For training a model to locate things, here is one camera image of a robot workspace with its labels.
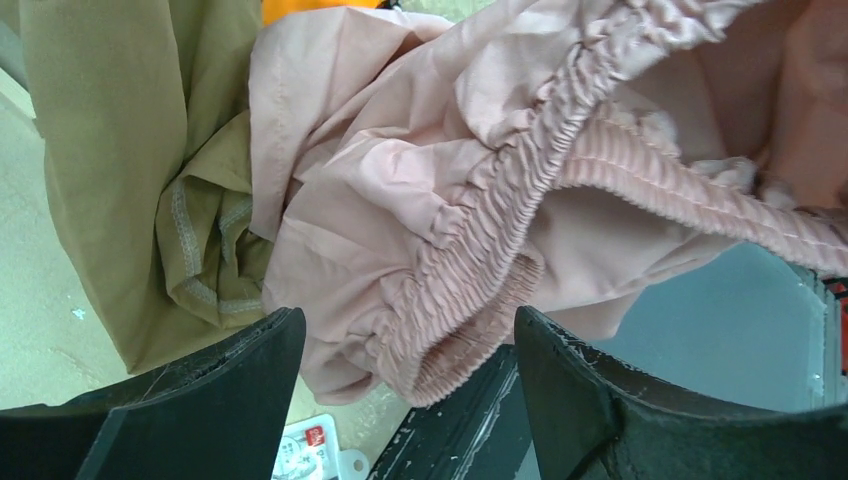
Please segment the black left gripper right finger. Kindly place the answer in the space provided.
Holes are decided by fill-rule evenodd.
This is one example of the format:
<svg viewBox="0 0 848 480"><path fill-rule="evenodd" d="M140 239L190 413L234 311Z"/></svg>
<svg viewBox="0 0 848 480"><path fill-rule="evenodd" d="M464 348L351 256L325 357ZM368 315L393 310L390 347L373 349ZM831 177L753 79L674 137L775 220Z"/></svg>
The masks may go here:
<svg viewBox="0 0 848 480"><path fill-rule="evenodd" d="M843 479L847 408L781 413L645 373L531 307L514 328L545 479Z"/></svg>

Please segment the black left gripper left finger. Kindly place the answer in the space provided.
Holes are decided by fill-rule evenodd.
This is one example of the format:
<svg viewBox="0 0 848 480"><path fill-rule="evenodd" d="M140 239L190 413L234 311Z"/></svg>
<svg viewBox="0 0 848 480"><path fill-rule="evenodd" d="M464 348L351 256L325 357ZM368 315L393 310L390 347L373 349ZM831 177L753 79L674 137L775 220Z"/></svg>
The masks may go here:
<svg viewBox="0 0 848 480"><path fill-rule="evenodd" d="M61 405L1 414L5 479L268 479L306 326L280 309L209 347Z"/></svg>

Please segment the pink shorts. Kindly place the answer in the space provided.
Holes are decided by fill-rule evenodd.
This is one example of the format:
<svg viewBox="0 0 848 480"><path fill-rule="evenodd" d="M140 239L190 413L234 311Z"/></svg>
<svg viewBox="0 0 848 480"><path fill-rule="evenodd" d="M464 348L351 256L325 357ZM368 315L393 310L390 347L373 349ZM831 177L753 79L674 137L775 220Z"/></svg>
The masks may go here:
<svg viewBox="0 0 848 480"><path fill-rule="evenodd" d="M524 305L611 337L739 242L847 273L843 1L294 13L249 104L263 303L303 310L322 404L440 401Z"/></svg>

